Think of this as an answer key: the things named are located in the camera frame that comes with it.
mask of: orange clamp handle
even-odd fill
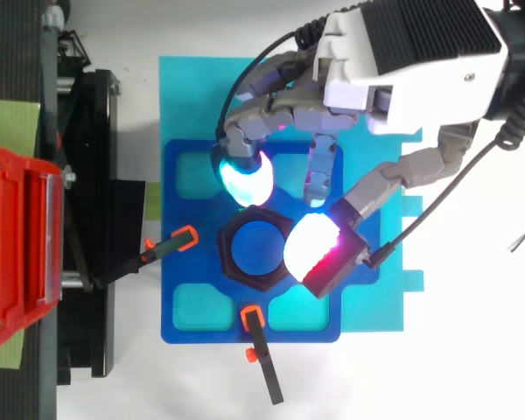
[[[249,306],[245,306],[243,309],[241,309],[241,321],[243,322],[243,328],[245,328],[245,331],[250,333],[249,330],[249,324],[247,323],[247,313],[255,311],[259,316],[259,321],[261,321],[261,326],[264,326],[264,316],[263,311],[261,311],[261,307],[258,304],[250,304]]]
[[[192,227],[191,225],[186,225],[186,226],[183,226],[181,229],[179,230],[176,230],[175,232],[173,232],[171,234],[171,238],[173,236],[177,236],[177,235],[180,235],[184,232],[190,232],[191,233],[191,236],[192,236],[192,241],[190,241],[189,243],[187,243],[186,245],[183,245],[181,248],[178,249],[178,252],[183,252],[183,251],[187,251],[189,248],[192,248],[194,245],[196,245],[197,243],[199,243],[199,233],[196,231],[196,229],[194,227]]]

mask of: glowing fingertip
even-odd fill
[[[261,152],[261,167],[253,173],[241,173],[226,160],[220,163],[221,180],[240,206],[260,206],[269,199],[274,186],[272,163]]]

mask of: blue tray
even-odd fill
[[[200,234],[200,244],[163,262],[162,336],[171,343],[250,341],[241,328],[239,310],[259,304],[269,341],[333,341],[340,331],[401,331],[403,293],[421,291],[422,273],[404,271],[399,248],[381,272],[358,268],[328,299],[315,299],[292,278],[268,293],[226,279],[220,270],[216,234],[238,210],[215,181],[209,161],[219,106],[228,86],[248,64],[246,59],[161,58],[160,115],[164,151],[163,237],[184,224]],[[314,211],[303,204],[303,180],[310,135],[287,129],[265,151],[273,160],[276,189],[270,208],[295,221]],[[336,200],[364,173],[385,160],[396,160],[402,142],[421,136],[372,136],[365,124],[343,133],[332,180]],[[401,231],[403,216],[422,210],[420,197],[396,194],[362,225],[372,247]],[[238,249],[249,249],[239,246]]]

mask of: metal rod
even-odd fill
[[[57,95],[70,95],[72,85],[74,84],[74,77],[59,77],[56,80]]]
[[[62,273],[62,289],[83,289],[84,283],[80,274],[76,271],[65,271]]]

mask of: black metal frame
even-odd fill
[[[115,180],[115,76],[109,70],[76,75],[59,96],[59,133],[76,182],[66,191],[64,270],[83,287],[64,289],[58,314],[58,384],[70,368],[109,374],[114,363],[115,286],[99,290],[94,277],[140,253],[145,183]]]

